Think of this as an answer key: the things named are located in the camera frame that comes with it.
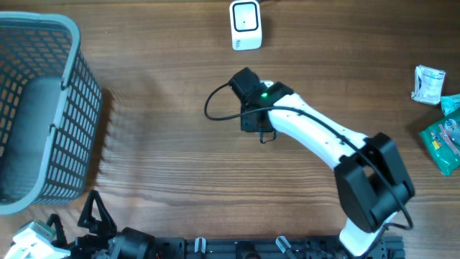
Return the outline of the white blue small box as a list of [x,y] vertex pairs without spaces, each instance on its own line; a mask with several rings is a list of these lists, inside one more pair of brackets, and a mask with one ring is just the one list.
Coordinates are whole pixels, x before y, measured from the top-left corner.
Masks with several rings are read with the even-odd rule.
[[415,67],[414,75],[415,87],[411,99],[424,104],[439,104],[446,72],[418,65]]

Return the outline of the green 3M gloves package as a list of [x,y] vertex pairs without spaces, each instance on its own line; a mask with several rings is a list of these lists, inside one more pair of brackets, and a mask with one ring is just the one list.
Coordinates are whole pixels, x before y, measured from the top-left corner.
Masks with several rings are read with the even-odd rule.
[[459,168],[459,109],[419,133],[428,153],[444,176]]

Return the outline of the light blue wipes packet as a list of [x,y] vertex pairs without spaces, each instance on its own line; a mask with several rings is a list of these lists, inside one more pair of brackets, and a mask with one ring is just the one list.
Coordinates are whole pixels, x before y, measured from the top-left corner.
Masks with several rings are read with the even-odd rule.
[[456,111],[459,107],[460,94],[441,97],[441,110],[445,116]]

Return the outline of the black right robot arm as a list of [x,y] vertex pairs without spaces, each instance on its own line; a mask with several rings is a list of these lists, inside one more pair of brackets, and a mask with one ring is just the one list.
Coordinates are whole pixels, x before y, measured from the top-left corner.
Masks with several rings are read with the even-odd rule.
[[383,133],[368,137],[341,126],[285,84],[262,81],[249,68],[232,76],[229,86],[242,116],[268,119],[273,130],[297,140],[333,171],[347,216],[339,241],[355,258],[368,255],[415,195],[396,143]]

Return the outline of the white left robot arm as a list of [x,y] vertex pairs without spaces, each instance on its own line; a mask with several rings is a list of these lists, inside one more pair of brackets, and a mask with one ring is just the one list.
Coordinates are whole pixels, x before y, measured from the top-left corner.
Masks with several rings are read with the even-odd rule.
[[68,242],[60,216],[51,214],[46,225],[55,230],[51,244],[70,251],[71,258],[156,258],[155,237],[126,227],[117,230],[99,192],[90,191],[78,220],[89,233]]

